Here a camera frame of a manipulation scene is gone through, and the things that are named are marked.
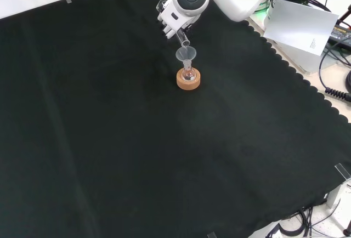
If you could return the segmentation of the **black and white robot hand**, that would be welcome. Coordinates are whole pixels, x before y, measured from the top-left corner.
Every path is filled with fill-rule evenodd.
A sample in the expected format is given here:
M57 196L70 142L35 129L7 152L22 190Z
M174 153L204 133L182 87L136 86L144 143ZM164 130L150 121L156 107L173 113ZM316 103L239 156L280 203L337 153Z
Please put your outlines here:
M156 10L158 11L157 19L162 23L162 31L167 39L176 35L179 30L184 32L200 17L200 15L187 16L181 14L176 10L172 0L160 0L156 6Z

